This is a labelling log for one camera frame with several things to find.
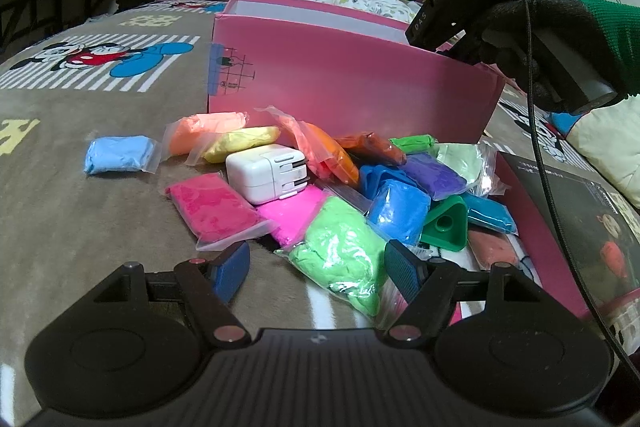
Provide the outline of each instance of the plastic bag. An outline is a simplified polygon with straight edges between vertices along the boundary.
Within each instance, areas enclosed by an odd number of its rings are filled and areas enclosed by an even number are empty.
[[[166,126],[162,138],[162,161],[171,156],[189,154],[203,134],[242,129],[246,120],[244,112],[213,112],[180,118]]]
[[[405,154],[429,152],[436,139],[428,134],[406,136],[404,138],[390,138],[389,141]]]
[[[160,144],[146,136],[104,136],[89,145],[84,172],[151,172],[158,170]]]
[[[485,198],[487,196],[503,196],[511,187],[506,183],[502,183],[497,174],[491,177],[483,176],[481,181],[475,187],[471,187],[469,192],[475,196]]]
[[[372,200],[376,197],[382,184],[387,180],[398,180],[413,187],[418,186],[416,182],[396,167],[363,165],[360,167],[360,186],[358,190],[365,198]]]
[[[295,196],[261,204],[256,210],[262,217],[271,219],[277,224],[277,228],[271,232],[271,235],[284,248],[302,238],[304,230],[316,216],[326,198],[327,194],[320,188],[307,185]]]
[[[262,237],[276,224],[262,217],[216,172],[169,186],[172,198],[191,232],[196,250],[224,250],[236,241]]]
[[[406,154],[389,140],[381,138],[374,132],[354,134],[338,138],[336,141],[340,147],[363,162],[393,166],[406,163]]]
[[[471,252],[473,252],[481,269],[489,270],[491,265],[498,263],[498,261],[511,263],[513,266],[519,264],[513,245],[503,233],[471,227],[468,238]]]
[[[358,187],[358,168],[345,150],[319,127],[312,123],[296,121],[292,116],[270,105],[266,109],[279,125],[287,129],[296,141],[296,146],[304,153],[307,167],[321,180],[334,174],[342,183]]]
[[[427,153],[412,154],[401,167],[434,201],[442,201],[466,190],[466,180]]]
[[[349,185],[332,180],[316,180],[316,187],[338,196],[342,201],[346,201],[361,214],[367,214],[371,208],[371,200],[367,200],[357,190]]]
[[[226,133],[207,133],[196,142],[186,165],[197,165],[200,158],[209,163],[224,163],[234,152],[245,151],[261,145],[270,145],[280,137],[280,129],[270,127],[245,127]]]
[[[472,225],[485,227],[502,233],[518,233],[516,222],[506,206],[494,200],[480,198],[466,192],[462,199],[468,207],[468,221]]]
[[[378,291],[385,282],[385,241],[364,216],[336,196],[329,196],[306,229],[289,261],[309,279],[374,317]]]
[[[486,143],[436,143],[430,153],[466,180],[476,196],[486,196],[492,187],[497,151]]]
[[[367,217],[376,230],[390,239],[415,246],[430,206],[431,198],[420,188],[388,180],[373,200]]]
[[[408,304],[391,278],[387,279],[380,291],[380,311],[374,320],[376,328],[388,330],[398,320]]]

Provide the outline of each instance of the black cable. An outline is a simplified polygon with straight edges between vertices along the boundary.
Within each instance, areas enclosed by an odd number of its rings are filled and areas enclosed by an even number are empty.
[[[609,344],[609,347],[616,354],[620,363],[626,368],[629,375],[633,379],[634,383],[638,387],[640,391],[640,372],[633,365],[633,362],[629,360],[625,349],[622,347],[617,340],[617,338],[611,333],[609,327],[605,323],[602,315],[600,315],[600,311],[596,306],[596,303],[593,301],[593,297],[589,293],[588,289],[584,284],[584,280],[577,267],[575,266],[574,256],[569,249],[569,245],[567,244],[566,238],[564,237],[564,230],[562,229],[562,225],[560,224],[560,217],[558,216],[558,210],[556,209],[556,203],[554,201],[553,194],[551,193],[551,186],[549,184],[549,179],[546,177],[545,163],[542,159],[542,152],[540,152],[540,144],[538,142],[538,130],[536,128],[535,121],[535,108],[533,105],[533,36],[531,29],[531,15],[529,13],[529,1],[524,1],[524,9],[525,16],[527,19],[527,75],[528,75],[528,91],[529,96],[527,97],[527,110],[529,111],[529,126],[531,127],[531,146],[533,147],[533,154],[536,157],[536,164],[538,166],[538,173],[540,174],[540,182],[542,183],[542,190],[545,194],[546,205],[549,207],[549,213],[551,214],[551,220],[554,224],[554,228],[556,229],[556,235],[558,236],[558,243],[560,244],[560,248],[562,250],[562,254],[564,254],[564,258],[566,263],[569,265],[569,270],[571,270],[571,274],[574,277],[575,283],[578,286],[578,290],[582,295],[582,298],[587,304],[587,308],[593,315],[594,320],[596,321],[598,327],[602,331],[604,338]]]

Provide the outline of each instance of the gloved hand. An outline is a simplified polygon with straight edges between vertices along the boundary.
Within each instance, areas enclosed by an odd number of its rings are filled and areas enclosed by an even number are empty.
[[[528,0],[528,3],[532,29],[553,30],[586,58],[618,92],[611,103],[640,92],[640,8],[605,0]],[[526,39],[524,2],[491,7],[474,21],[468,32],[480,34],[484,29],[508,31]],[[521,89],[529,90],[524,58],[486,42],[480,47],[479,58],[487,64],[497,64]],[[541,82],[541,68],[535,57],[532,65],[534,103],[543,110],[567,112],[564,103],[555,102],[545,82]]]

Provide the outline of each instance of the cartoon print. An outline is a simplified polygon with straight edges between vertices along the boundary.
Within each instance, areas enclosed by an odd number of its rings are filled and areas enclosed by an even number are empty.
[[[0,156],[11,154],[40,120],[2,120],[0,124]]]
[[[89,47],[82,44],[57,42],[47,46],[34,57],[17,62],[10,69],[17,70],[34,62],[55,62],[51,71],[82,70],[119,62],[111,68],[110,75],[123,78],[152,70],[166,55],[182,55],[192,49],[193,45],[186,42],[166,42],[140,49],[130,49],[115,42],[103,42]]]
[[[237,93],[246,89],[255,80],[254,65],[246,55],[242,55],[234,48],[224,48],[222,56],[216,56],[220,51],[220,44],[211,47],[217,67],[210,71],[207,83],[210,95]]]
[[[505,100],[500,100],[498,105],[513,118],[514,123],[522,129],[522,133],[531,139],[531,127],[529,126],[529,115],[519,110],[516,106]],[[561,136],[546,121],[536,115],[536,129],[538,131],[538,142],[540,147],[544,149],[556,161],[564,163],[567,158],[562,150]]]
[[[600,257],[607,265],[607,268],[611,270],[613,275],[619,279],[628,278],[628,270],[626,266],[625,254],[617,242],[622,235],[622,227],[618,224],[613,216],[610,214],[602,214],[596,216],[596,219],[604,225],[604,228],[609,233],[609,240],[604,243],[600,249]]]
[[[181,19],[181,16],[171,15],[139,15],[120,23],[120,26],[151,26],[159,28],[162,26],[171,26],[174,22]]]

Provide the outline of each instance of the white power adapter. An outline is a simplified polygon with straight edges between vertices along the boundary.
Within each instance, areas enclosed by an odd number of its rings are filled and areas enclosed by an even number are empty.
[[[293,196],[309,180],[305,155],[275,143],[230,154],[226,176],[229,185],[252,204]]]

